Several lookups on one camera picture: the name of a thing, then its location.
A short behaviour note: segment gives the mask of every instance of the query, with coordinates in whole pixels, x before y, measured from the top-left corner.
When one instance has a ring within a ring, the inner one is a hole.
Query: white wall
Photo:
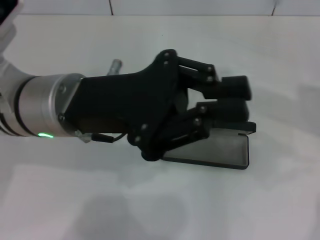
[[[110,0],[114,15],[320,16],[320,0]],[[24,14],[111,15],[109,0],[25,0]]]
[[[274,0],[111,0],[115,15],[271,15]]]
[[[24,0],[22,13],[111,15],[108,0]]]
[[[278,16],[320,16],[319,0],[280,0],[274,15]]]

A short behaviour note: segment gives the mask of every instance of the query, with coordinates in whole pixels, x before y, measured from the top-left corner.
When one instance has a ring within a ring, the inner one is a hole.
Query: screw
[[[136,136],[135,139],[134,139],[134,142],[135,143],[138,143],[141,141],[141,137],[140,136]]]
[[[66,88],[66,86],[64,85],[64,84],[61,84],[60,86],[59,86],[59,92],[61,93],[61,94],[64,94],[65,92],[66,92],[66,90],[67,90],[67,88]]]
[[[212,83],[214,81],[214,78],[212,76],[208,76],[206,79],[207,83]]]
[[[81,136],[81,132],[79,130],[75,131],[74,134],[75,134],[76,137],[80,137]]]
[[[193,121],[194,125],[196,126],[200,126],[201,125],[201,119],[200,118],[196,118],[194,121]]]
[[[63,113],[60,113],[60,114],[58,115],[58,119],[59,119],[60,121],[64,121],[64,120],[65,120],[64,114],[63,114]]]
[[[207,107],[206,106],[201,106],[200,107],[200,113],[204,114],[207,111]]]
[[[141,130],[146,130],[148,128],[148,124],[142,124],[142,126],[141,126]]]

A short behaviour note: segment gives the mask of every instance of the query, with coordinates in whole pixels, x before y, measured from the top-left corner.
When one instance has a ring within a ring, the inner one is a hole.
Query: silver cylindrical joint
[[[121,67],[122,67],[122,61],[120,59],[114,59],[112,61],[109,72],[107,73],[107,76],[118,75]]]
[[[64,113],[84,77],[73,73],[30,80],[19,97],[19,115],[24,126],[34,135],[74,137],[76,129],[65,121]]]

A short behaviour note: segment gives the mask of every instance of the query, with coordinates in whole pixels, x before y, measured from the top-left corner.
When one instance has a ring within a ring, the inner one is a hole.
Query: bolt
[[[148,128],[148,124],[142,124],[141,130],[146,130]]]
[[[200,113],[204,114],[207,111],[207,107],[206,106],[201,106],[200,107]]]
[[[135,143],[138,143],[141,141],[141,137],[140,136],[136,136],[135,139],[134,139],[134,142]]]
[[[58,115],[58,119],[59,119],[60,121],[64,121],[64,120],[65,120],[64,114],[63,114],[63,113],[60,113],[60,114]]]
[[[64,94],[65,92],[66,92],[66,90],[67,90],[67,88],[66,88],[66,86],[64,85],[64,84],[61,84],[60,86],[59,86],[59,92],[61,93],[61,94]]]
[[[194,121],[193,121],[194,125],[196,126],[200,126],[201,125],[201,119],[200,118],[196,118]]]
[[[212,83],[214,81],[214,78],[212,76],[208,76],[206,79],[207,83]]]

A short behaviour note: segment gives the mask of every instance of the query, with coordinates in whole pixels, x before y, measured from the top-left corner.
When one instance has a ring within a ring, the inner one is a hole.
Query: green led light
[[[50,138],[50,139],[54,138],[54,136],[47,134],[47,133],[43,133],[43,132],[39,133],[38,136],[42,137],[42,138]]]

